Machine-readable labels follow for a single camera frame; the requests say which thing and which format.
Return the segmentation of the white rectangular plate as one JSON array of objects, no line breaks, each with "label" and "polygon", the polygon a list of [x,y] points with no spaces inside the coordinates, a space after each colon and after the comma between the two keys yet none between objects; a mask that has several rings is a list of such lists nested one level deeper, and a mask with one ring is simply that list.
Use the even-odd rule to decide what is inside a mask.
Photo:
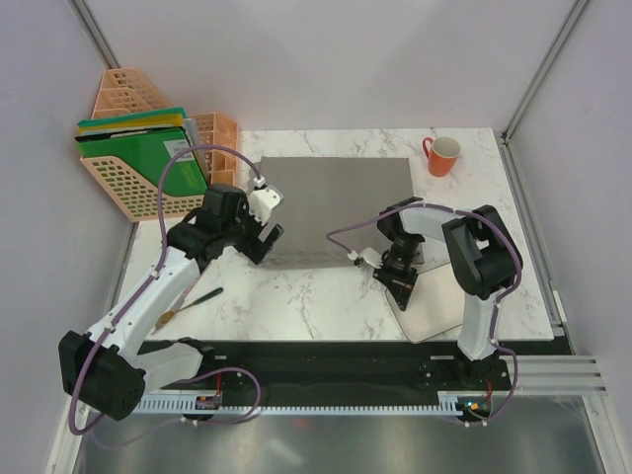
[{"label": "white rectangular plate", "polygon": [[394,297],[385,290],[395,320],[413,344],[458,329],[463,321],[464,296],[450,264],[418,276],[405,310],[401,310]]}]

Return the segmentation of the grey placemat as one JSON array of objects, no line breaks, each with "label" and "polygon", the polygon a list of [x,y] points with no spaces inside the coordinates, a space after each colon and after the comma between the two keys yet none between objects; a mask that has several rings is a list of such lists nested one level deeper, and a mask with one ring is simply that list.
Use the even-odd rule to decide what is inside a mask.
[{"label": "grey placemat", "polygon": [[414,195],[407,158],[264,156],[260,170],[283,196],[270,225],[284,232],[263,260],[270,269],[348,265],[347,252],[326,234]]}]

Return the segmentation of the orange mug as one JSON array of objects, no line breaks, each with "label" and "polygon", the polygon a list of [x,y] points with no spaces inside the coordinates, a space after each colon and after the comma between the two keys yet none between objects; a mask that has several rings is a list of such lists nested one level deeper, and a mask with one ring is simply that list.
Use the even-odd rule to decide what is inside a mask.
[{"label": "orange mug", "polygon": [[454,167],[461,148],[459,143],[450,137],[425,137],[422,148],[428,162],[429,173],[437,178],[446,176]]}]

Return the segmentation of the gold fork green handle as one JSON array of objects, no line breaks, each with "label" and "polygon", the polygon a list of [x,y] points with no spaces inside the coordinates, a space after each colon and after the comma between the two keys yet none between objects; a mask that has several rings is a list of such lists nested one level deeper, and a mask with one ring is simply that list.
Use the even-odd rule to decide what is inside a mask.
[{"label": "gold fork green handle", "polygon": [[157,331],[161,330],[163,327],[165,327],[176,315],[178,315],[179,313],[188,310],[189,308],[198,306],[206,301],[208,301],[209,299],[212,299],[218,295],[220,295],[222,292],[224,291],[223,287],[218,287],[215,288],[214,290],[208,292],[207,294],[201,296],[200,298],[196,299],[195,301],[177,309],[177,310],[169,310],[166,313],[164,313],[156,322],[156,324],[154,325],[154,330],[153,333],[156,333]]}]

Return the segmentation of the knife pink handle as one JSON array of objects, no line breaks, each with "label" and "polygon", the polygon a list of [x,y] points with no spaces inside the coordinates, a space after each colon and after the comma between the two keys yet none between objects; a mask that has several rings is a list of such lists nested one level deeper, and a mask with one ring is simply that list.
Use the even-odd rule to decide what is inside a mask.
[{"label": "knife pink handle", "polygon": [[195,288],[195,286],[197,285],[200,279],[201,279],[201,275],[197,276],[197,278],[194,279],[194,281],[185,288],[185,290],[182,292],[180,296],[181,304],[184,303],[184,301],[186,300],[188,295],[191,293],[191,291]]}]

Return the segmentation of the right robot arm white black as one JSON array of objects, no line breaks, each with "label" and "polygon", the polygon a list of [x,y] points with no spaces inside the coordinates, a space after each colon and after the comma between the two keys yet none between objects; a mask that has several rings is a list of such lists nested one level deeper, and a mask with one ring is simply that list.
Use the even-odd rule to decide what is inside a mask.
[{"label": "right robot arm white black", "polygon": [[450,209],[411,197],[381,211],[378,230],[392,242],[374,277],[389,302],[404,314],[412,310],[418,287],[413,261],[427,237],[446,245],[451,272],[464,294],[460,355],[452,376],[461,387],[477,387],[494,370],[500,346],[495,331],[501,301],[521,282],[523,261],[497,210]]}]

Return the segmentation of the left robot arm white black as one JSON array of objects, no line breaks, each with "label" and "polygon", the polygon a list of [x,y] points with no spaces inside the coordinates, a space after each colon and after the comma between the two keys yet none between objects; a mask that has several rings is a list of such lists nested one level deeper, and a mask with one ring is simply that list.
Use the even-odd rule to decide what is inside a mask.
[{"label": "left robot arm white black", "polygon": [[247,194],[228,185],[207,188],[200,206],[171,228],[142,279],[86,333],[68,332],[58,345],[62,386],[71,402],[83,402],[120,421],[155,390],[186,379],[205,388],[216,364],[184,339],[167,348],[139,350],[160,317],[231,247],[253,264],[273,248],[283,229],[270,226],[282,194],[262,186]]}]

